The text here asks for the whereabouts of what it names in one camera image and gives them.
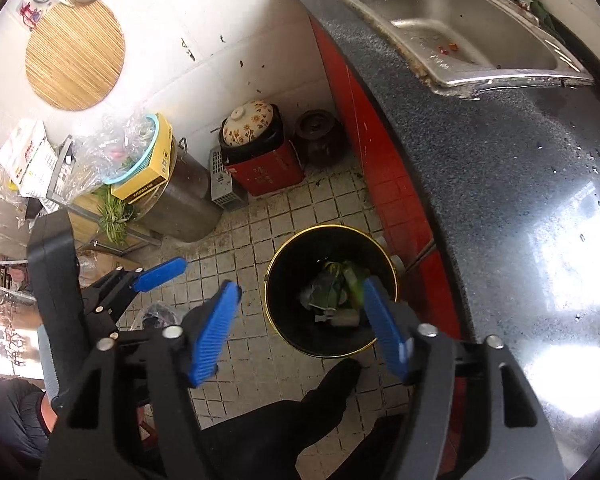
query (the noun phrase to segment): stainless steel sink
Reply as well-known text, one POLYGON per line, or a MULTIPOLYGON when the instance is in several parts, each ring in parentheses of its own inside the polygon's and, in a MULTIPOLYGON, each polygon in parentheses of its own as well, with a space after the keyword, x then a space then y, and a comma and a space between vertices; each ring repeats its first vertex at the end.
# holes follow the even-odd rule
POLYGON ((345 0, 443 94, 577 86, 593 78, 510 0, 345 0))

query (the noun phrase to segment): granite countertop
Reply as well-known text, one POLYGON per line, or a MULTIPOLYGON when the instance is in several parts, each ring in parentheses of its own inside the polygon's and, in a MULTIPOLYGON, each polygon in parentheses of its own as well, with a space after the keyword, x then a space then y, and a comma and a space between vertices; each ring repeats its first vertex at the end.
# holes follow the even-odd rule
POLYGON ((596 91, 435 95, 343 1, 299 1, 390 127, 468 333, 511 348, 572 475, 600 443, 596 91))

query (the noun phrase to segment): pot lid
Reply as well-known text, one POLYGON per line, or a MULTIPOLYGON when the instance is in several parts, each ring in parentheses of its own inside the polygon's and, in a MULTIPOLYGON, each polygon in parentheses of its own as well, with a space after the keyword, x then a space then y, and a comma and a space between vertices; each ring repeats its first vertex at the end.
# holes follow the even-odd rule
POLYGON ((241 146, 257 139, 273 120, 273 106, 250 101, 238 106, 224 122, 222 138, 228 146, 241 146))
POLYGON ((327 110, 309 110, 296 123, 296 134, 306 140, 316 140, 328 134, 336 119, 327 110))

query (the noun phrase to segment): tiled floor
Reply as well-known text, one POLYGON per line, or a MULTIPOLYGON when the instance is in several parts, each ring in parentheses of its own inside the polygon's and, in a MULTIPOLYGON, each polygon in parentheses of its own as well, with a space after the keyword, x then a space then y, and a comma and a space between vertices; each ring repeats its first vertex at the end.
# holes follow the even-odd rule
MULTIPOLYGON (((366 192, 360 167, 348 156, 328 171, 309 169, 305 181, 283 192, 252 199, 248 208, 224 213, 215 232, 195 244, 173 239, 131 257, 153 266, 174 256, 189 262, 185 276, 137 298, 121 319, 130 326, 143 305, 162 300, 186 312, 210 298, 223 280, 237 281, 243 295, 219 370, 190 396, 203 428, 281 399, 300 400, 337 360, 308 357, 289 346, 268 324, 260 285, 275 250, 295 232, 318 223, 341 223, 378 237, 382 227, 366 192)), ((303 480, 330 475, 373 427, 378 416, 407 409, 410 392, 387 371, 371 348, 355 394, 336 430, 306 449, 297 468, 303 480)))

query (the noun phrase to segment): round bamboo mat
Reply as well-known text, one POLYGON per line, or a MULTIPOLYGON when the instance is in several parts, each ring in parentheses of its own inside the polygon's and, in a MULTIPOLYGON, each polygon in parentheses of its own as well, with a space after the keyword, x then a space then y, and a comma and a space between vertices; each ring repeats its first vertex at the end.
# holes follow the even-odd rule
POLYGON ((125 38, 102 2, 49 9, 31 33, 25 56, 33 91, 61 110, 85 110, 118 81, 125 38))

